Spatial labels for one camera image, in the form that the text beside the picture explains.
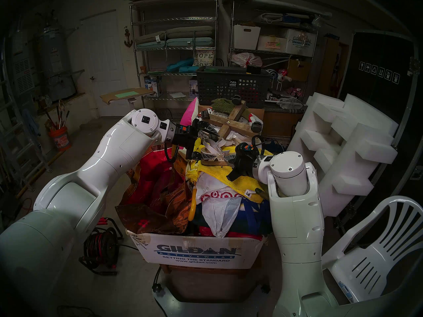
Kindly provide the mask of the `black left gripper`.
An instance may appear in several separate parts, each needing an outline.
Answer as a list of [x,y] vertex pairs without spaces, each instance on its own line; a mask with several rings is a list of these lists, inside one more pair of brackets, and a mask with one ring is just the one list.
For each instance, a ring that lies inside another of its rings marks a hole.
[[218,137],[218,131],[208,122],[195,119],[192,125],[184,126],[177,124],[173,137],[173,145],[178,145],[186,149],[187,160],[206,160],[207,154],[194,151],[195,143],[198,139],[198,132],[208,133],[210,137]]

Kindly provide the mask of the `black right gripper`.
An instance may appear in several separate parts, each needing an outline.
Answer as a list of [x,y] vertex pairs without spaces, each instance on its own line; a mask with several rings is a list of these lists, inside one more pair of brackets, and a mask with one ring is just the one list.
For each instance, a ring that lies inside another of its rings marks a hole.
[[234,182],[241,176],[255,178],[253,167],[256,161],[256,155],[253,153],[237,153],[236,155],[225,156],[226,164],[235,164],[235,170],[232,170],[227,176],[227,180]]

